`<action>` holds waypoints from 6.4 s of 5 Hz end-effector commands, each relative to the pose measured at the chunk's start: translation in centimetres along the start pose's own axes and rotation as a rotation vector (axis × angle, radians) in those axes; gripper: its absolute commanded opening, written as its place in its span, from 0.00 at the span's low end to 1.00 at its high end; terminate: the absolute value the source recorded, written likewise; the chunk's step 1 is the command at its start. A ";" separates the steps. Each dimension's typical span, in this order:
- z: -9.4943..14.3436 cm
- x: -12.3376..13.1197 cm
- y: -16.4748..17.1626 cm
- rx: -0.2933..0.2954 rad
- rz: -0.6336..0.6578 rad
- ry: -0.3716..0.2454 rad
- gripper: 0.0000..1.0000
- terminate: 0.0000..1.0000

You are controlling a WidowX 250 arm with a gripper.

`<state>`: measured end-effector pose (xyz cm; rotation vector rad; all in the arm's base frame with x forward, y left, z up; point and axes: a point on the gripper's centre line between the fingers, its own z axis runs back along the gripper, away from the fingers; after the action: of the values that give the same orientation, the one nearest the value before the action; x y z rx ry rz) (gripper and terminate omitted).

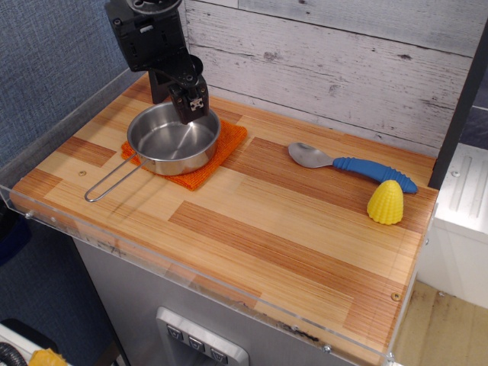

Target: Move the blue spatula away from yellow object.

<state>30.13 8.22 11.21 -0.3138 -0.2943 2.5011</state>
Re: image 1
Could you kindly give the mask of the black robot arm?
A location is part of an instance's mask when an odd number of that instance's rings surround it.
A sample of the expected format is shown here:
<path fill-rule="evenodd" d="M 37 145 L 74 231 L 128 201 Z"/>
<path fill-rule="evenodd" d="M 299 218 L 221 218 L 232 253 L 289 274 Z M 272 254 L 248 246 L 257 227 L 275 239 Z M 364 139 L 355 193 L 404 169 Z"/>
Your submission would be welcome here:
<path fill-rule="evenodd" d="M 130 70 L 146 71 L 152 102 L 170 98 L 187 124 L 209 114 L 201 60 L 186 46 L 180 1 L 109 1 L 104 9 Z"/>

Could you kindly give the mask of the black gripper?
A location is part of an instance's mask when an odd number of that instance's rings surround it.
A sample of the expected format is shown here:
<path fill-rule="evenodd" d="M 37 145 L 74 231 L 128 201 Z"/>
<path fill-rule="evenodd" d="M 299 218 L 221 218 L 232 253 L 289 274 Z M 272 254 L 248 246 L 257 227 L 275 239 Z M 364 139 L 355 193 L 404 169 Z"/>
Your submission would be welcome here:
<path fill-rule="evenodd" d="M 164 102 L 169 95 L 183 124 L 209 114 L 207 83 L 202 61 L 191 54 L 154 56 L 147 61 L 153 104 Z"/>

